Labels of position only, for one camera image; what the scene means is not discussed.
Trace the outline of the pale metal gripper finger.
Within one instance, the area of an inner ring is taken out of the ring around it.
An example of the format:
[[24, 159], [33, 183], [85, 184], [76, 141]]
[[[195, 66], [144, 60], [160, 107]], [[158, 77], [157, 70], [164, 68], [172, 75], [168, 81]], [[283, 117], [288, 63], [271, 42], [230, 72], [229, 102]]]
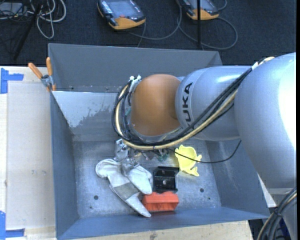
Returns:
[[121, 172], [124, 176], [128, 176], [132, 169], [139, 166], [137, 160], [133, 157], [126, 157], [121, 161]]
[[123, 161], [128, 157], [129, 147], [123, 142], [122, 139], [118, 139], [115, 142], [114, 160]]

